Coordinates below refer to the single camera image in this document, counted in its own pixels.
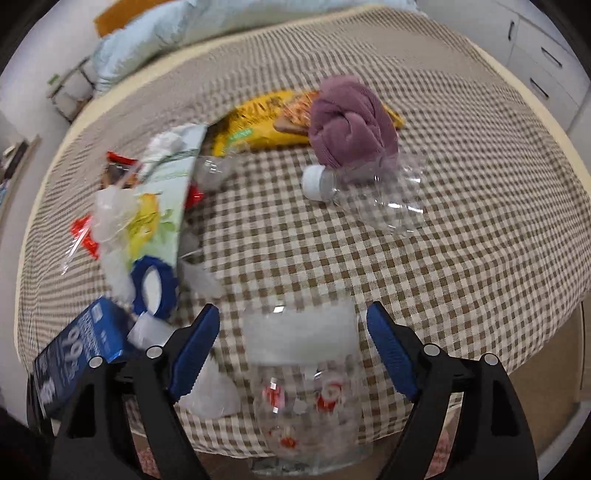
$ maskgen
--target checkered bedsheet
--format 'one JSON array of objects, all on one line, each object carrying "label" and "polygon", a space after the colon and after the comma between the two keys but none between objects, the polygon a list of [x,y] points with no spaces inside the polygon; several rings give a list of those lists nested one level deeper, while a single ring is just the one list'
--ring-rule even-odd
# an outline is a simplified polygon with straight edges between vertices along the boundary
[{"label": "checkered bedsheet", "polygon": [[[241,312],[270,297],[347,290],[361,312],[380,300],[423,341],[466,358],[494,352],[509,372],[542,348],[589,290],[589,198],[536,115],[463,37],[419,15],[372,8],[217,46],[140,88],[70,144],[26,238],[18,305],[26,367],[109,293],[84,251],[60,276],[70,224],[90,210],[107,150],[133,157],[173,125],[214,123],[256,95],[318,88],[336,74],[357,75],[404,116],[401,148],[426,160],[426,226],[396,238],[307,201],[299,181],[315,161],[311,148],[244,155],[222,191],[187,213],[202,240],[197,260],[227,291],[217,302],[215,356],[244,405],[215,421],[179,409],[194,447],[269,454],[250,406]],[[175,321],[188,323],[204,304],[181,285]],[[410,405],[360,319],[369,392],[359,438],[368,442],[401,430]]]}]

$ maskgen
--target cabinet handle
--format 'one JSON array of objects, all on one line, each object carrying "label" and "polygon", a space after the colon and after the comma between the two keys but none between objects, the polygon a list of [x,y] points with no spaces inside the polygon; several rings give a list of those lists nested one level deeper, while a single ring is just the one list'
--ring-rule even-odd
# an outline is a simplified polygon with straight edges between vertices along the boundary
[{"label": "cabinet handle", "polygon": [[509,34],[507,35],[507,38],[509,39],[509,41],[512,40],[514,27],[515,27],[515,22],[513,20],[511,20],[511,23],[509,24]]},{"label": "cabinet handle", "polygon": [[544,91],[544,89],[540,85],[538,85],[534,81],[533,78],[530,78],[530,83],[531,83],[531,86],[534,88],[534,90],[536,90],[538,93],[540,93],[544,97],[544,100],[547,100],[550,98],[549,95]]},{"label": "cabinet handle", "polygon": [[542,53],[546,56],[546,58],[549,61],[554,62],[559,69],[562,68],[562,64],[558,61],[558,59],[554,55],[552,55],[548,50],[546,50],[544,47],[542,47]]}]

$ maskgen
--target screw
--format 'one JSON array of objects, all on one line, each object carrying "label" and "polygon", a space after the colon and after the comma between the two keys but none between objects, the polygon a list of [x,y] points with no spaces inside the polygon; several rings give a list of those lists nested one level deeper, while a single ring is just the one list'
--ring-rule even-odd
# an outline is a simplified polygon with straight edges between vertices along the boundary
[{"label": "screw", "polygon": [[489,365],[496,365],[497,363],[499,363],[499,359],[497,358],[497,356],[493,355],[492,353],[487,353],[484,356],[484,361]]},{"label": "screw", "polygon": [[437,356],[439,355],[439,352],[441,352],[441,349],[437,345],[429,343],[423,347],[423,352],[425,352],[425,354],[428,356]]},{"label": "screw", "polygon": [[160,355],[162,355],[162,347],[158,345],[151,346],[146,350],[146,355],[148,358],[158,358]]},{"label": "screw", "polygon": [[97,355],[92,357],[88,364],[90,365],[90,368],[99,368],[103,364],[103,359]]}]

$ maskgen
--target yellow snack package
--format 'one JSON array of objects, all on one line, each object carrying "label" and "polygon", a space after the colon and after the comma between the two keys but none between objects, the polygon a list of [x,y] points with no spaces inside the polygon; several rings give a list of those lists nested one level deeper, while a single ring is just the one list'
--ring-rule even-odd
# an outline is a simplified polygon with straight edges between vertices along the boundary
[{"label": "yellow snack package", "polygon": [[[316,90],[282,90],[253,98],[223,120],[222,131],[213,141],[213,155],[223,157],[229,150],[240,151],[286,145],[306,145],[310,127],[310,107],[318,97]],[[383,104],[394,127],[404,127],[403,118]]]},{"label": "yellow snack package", "polygon": [[214,139],[213,155],[223,157],[227,150],[239,148],[241,144],[258,150],[309,143],[306,133],[280,131],[274,125],[286,104],[298,95],[292,90],[282,90],[253,98],[237,107],[224,119],[226,125]]}]

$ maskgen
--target orange cushion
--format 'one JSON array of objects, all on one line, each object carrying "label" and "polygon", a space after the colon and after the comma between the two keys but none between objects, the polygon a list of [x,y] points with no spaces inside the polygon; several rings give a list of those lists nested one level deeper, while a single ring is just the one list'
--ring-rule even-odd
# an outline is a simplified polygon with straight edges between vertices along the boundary
[{"label": "orange cushion", "polygon": [[119,0],[95,18],[96,32],[100,37],[123,28],[132,19],[156,5],[171,0]]}]

